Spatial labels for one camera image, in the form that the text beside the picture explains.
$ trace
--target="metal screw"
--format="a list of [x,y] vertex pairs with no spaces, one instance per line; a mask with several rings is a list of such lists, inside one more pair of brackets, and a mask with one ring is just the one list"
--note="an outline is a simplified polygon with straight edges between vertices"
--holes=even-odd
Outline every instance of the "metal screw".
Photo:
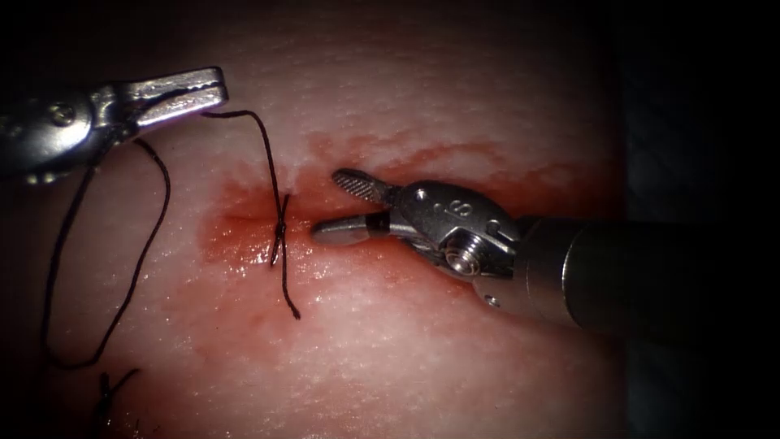
[[487,294],[485,294],[485,302],[487,302],[487,304],[490,306],[501,308],[501,304],[498,302],[498,299],[494,298],[493,296],[488,296]]
[[444,258],[449,266],[463,276],[476,276],[481,269],[479,256],[483,249],[482,240],[476,235],[453,238],[447,242]]
[[51,121],[58,127],[67,127],[76,119],[76,110],[72,106],[56,103],[49,107]]

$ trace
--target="blood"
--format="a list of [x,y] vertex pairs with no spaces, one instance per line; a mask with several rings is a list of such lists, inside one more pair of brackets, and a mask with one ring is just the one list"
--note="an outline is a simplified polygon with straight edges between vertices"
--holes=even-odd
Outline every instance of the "blood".
[[[197,246],[201,275],[183,279],[164,302],[163,310],[172,322],[193,341],[193,351],[206,363],[215,356],[245,356],[271,365],[298,337],[322,334],[327,328],[318,320],[315,298],[344,288],[361,276],[381,275],[383,285],[377,294],[395,294],[394,300],[412,298],[398,288],[426,285],[431,294],[452,300],[473,295],[468,284],[449,278],[433,269],[422,258],[392,238],[363,242],[347,248],[325,248],[312,242],[309,229],[313,222],[340,215],[375,211],[381,206],[358,200],[337,188],[330,173],[338,167],[362,168],[362,161],[375,148],[407,144],[408,133],[390,139],[361,135],[345,141],[350,151],[344,156],[337,140],[326,134],[309,137],[310,153],[316,164],[297,169],[288,208],[289,290],[303,314],[300,322],[292,318],[284,303],[280,268],[270,267],[276,213],[273,194],[266,181],[239,181],[236,175],[261,175],[247,163],[236,163],[235,172],[225,175],[219,196],[201,217]],[[487,160],[493,169],[489,177],[467,179],[459,176],[435,176],[426,165],[442,163],[456,151]],[[434,143],[402,159],[389,159],[370,170],[394,184],[406,184],[420,178],[438,177],[485,193],[513,215],[588,215],[615,216],[622,209],[616,202],[622,192],[617,171],[593,175],[575,163],[552,163],[529,172],[503,171],[500,148],[490,142]],[[288,169],[278,164],[280,176]],[[333,267],[338,261],[343,267]],[[339,269],[344,277],[321,276],[321,272]]]

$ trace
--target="red blood stain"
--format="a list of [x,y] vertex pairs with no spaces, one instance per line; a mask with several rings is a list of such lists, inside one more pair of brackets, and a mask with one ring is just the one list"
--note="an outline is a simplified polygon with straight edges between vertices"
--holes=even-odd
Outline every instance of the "red blood stain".
[[[292,194],[287,214],[289,289],[303,315],[300,322],[292,317],[282,299],[280,267],[271,268],[268,263],[276,223],[270,186],[266,182],[246,184],[230,175],[224,177],[219,197],[202,216],[197,236],[201,251],[197,263],[202,272],[214,269],[215,275],[182,282],[166,304],[166,310],[175,316],[175,324],[184,326],[190,334],[193,348],[204,363],[211,363],[215,355],[230,354],[275,361],[297,333],[321,333],[323,328],[316,319],[308,318],[307,313],[312,311],[308,301],[338,282],[317,279],[306,268],[322,256],[341,255],[354,265],[354,272],[381,270],[388,290],[410,280],[424,279],[432,283],[434,293],[450,297],[472,293],[468,285],[438,273],[421,258],[410,258],[410,251],[393,239],[368,241],[349,248],[323,248],[309,237],[314,221],[380,208],[338,189],[331,183],[330,173],[338,167],[360,168],[361,161],[372,150],[403,145],[413,138],[412,134],[351,137],[345,140],[348,157],[343,156],[344,148],[336,148],[332,136],[309,136],[310,153],[317,164],[298,170],[295,187],[305,190]],[[479,156],[482,162],[487,161],[500,171],[485,180],[432,175],[427,165],[447,160],[454,151]],[[577,163],[550,163],[519,175],[519,170],[502,170],[506,157],[499,151],[491,142],[440,143],[403,159],[389,160],[372,172],[401,185],[421,178],[438,178],[471,187],[493,198],[512,215],[616,217],[622,211],[618,161],[602,168],[597,175]],[[236,166],[240,169],[248,165]],[[283,175],[284,167],[278,167],[278,172]]]

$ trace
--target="engraved number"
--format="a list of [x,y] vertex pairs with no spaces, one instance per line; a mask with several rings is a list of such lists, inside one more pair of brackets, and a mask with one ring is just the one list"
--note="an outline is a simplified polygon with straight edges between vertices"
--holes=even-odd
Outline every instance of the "engraved number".
[[454,216],[459,220],[465,220],[468,215],[471,215],[472,211],[474,211],[474,208],[471,207],[469,203],[462,202],[461,200],[453,200],[449,203],[449,206],[444,209],[445,213]]

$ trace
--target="black suture thread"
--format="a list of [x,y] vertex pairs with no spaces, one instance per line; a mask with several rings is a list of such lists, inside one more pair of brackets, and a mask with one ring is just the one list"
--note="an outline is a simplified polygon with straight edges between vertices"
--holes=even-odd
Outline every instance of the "black suture thread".
[[271,187],[274,191],[274,202],[276,203],[276,228],[274,230],[274,246],[271,251],[271,266],[276,264],[276,257],[279,254],[279,248],[282,250],[282,293],[284,294],[284,300],[287,302],[287,306],[292,311],[292,316],[296,320],[301,319],[301,312],[295,307],[293,300],[290,298],[290,294],[287,290],[287,224],[284,222],[284,214],[287,211],[287,203],[290,199],[290,195],[284,195],[284,205],[280,201],[279,197],[279,185],[276,182],[276,169],[274,167],[274,157],[271,153],[271,141],[268,140],[268,131],[266,126],[260,120],[260,116],[254,111],[239,110],[239,111],[226,111],[224,113],[202,113],[204,117],[211,119],[232,119],[234,117],[249,116],[254,119],[260,128],[262,134],[262,142],[266,149],[266,156],[268,157],[268,168],[271,172]]
[[128,382],[131,376],[137,374],[139,371],[140,369],[138,368],[130,369],[114,387],[109,386],[107,373],[103,372],[100,374],[100,381],[98,382],[100,386],[100,400],[97,401],[92,412],[92,424],[89,428],[89,437],[100,437],[100,432],[106,425],[108,416],[111,412],[111,404],[114,402],[114,395],[122,389],[122,386]]
[[232,119],[234,117],[249,116],[254,119],[254,122],[260,127],[260,133],[262,134],[262,143],[266,148],[266,156],[268,157],[268,168],[271,170],[271,187],[274,190],[274,201],[276,202],[276,216],[282,216],[282,203],[279,200],[279,185],[276,183],[276,168],[274,167],[274,156],[271,153],[271,141],[268,140],[268,131],[266,131],[266,125],[260,120],[260,116],[254,111],[238,110],[238,111],[226,111],[224,113],[201,113],[203,117],[211,119]]
[[[273,267],[276,264],[276,258],[279,256],[279,246],[282,245],[282,240],[284,239],[284,236],[287,232],[287,224],[284,222],[284,215],[287,213],[287,202],[290,200],[290,195],[284,195],[284,203],[282,204],[282,214],[281,216],[276,220],[276,228],[274,228],[274,246],[273,251],[271,252],[271,266]],[[282,271],[282,285],[287,284],[287,277],[284,275],[284,270]]]
[[60,259],[62,258],[63,250],[65,248],[65,242],[67,240],[68,235],[70,234],[71,227],[73,226],[73,223],[76,220],[76,214],[78,214],[79,209],[81,208],[81,203],[84,201],[84,196],[87,193],[87,188],[89,187],[89,184],[92,182],[92,179],[95,176],[95,172],[97,171],[98,166],[100,165],[102,160],[106,157],[108,151],[111,150],[111,148],[116,143],[118,143],[120,139],[126,137],[126,133],[132,130],[132,128],[135,126],[138,119],[147,110],[149,110],[152,106],[159,104],[160,102],[166,101],[167,99],[175,98],[177,96],[184,95],[187,93],[189,93],[187,89],[174,90],[171,91],[170,93],[165,93],[159,96],[158,98],[149,100],[144,105],[141,105],[138,108],[136,108],[130,115],[128,115],[124,124],[117,125],[108,132],[108,135],[106,136],[106,140],[104,141],[104,143],[101,145],[100,148],[98,148],[95,151],[92,158],[88,161],[87,169],[84,172],[84,176],[81,179],[81,183],[79,184],[78,189],[76,190],[76,195],[74,195],[73,201],[71,202],[71,205],[68,207],[67,213],[65,214],[65,218],[63,219],[63,225],[59,229],[57,240],[54,243],[54,253],[52,254],[50,260],[49,274],[46,277],[46,287],[44,293],[43,316],[41,318],[41,335],[40,335],[41,338],[40,343],[41,343],[41,348],[43,349],[45,355],[46,365],[51,364],[63,370],[75,370],[82,367],[89,367],[97,363],[104,349],[106,348],[109,338],[111,338],[111,334],[113,333],[116,324],[119,322],[119,319],[121,319],[124,310],[127,309],[127,306],[130,303],[130,298],[132,298],[132,293],[135,289],[137,278],[140,274],[141,265],[143,264],[143,260],[146,256],[146,251],[149,249],[151,245],[151,241],[154,239],[154,235],[156,235],[157,230],[159,229],[159,225],[162,224],[163,222],[163,217],[165,216],[168,200],[170,199],[171,196],[170,194],[171,183],[170,183],[170,179],[168,178],[167,169],[165,168],[165,165],[163,164],[162,160],[159,159],[157,154],[154,153],[154,150],[152,150],[148,144],[146,146],[142,144],[140,145],[144,147],[144,150],[146,150],[147,153],[152,155],[152,158],[162,169],[163,176],[166,179],[166,201],[162,206],[162,213],[158,220],[158,224],[157,226],[155,226],[154,231],[149,237],[149,240],[147,240],[146,246],[144,248],[144,252],[141,254],[141,257],[139,258],[138,263],[136,264],[136,272],[133,273],[133,282],[128,291],[127,297],[125,298],[122,307],[120,307],[119,311],[117,311],[114,320],[111,323],[111,326],[106,331],[106,334],[103,336],[100,346],[95,350],[95,353],[92,356],[92,358],[86,359],[85,361],[82,362],[68,364],[62,361],[61,359],[59,359],[56,355],[54,355],[54,352],[49,347],[48,340],[49,340],[49,329],[51,323],[51,308],[54,299],[54,285],[56,284],[57,275],[59,273]]
[[[282,206],[282,219],[284,221],[284,212],[287,211],[287,202],[290,200],[290,195],[284,195],[284,205]],[[281,245],[282,245],[282,293],[284,293],[284,300],[287,302],[287,306],[290,307],[290,310],[292,311],[292,316],[295,317],[295,320],[301,319],[301,312],[295,307],[295,304],[293,303],[293,300],[290,298],[290,293],[287,291],[287,234],[284,233],[284,230],[287,228],[284,223],[282,223],[283,226],[281,228],[282,230],[282,237],[281,237]]]

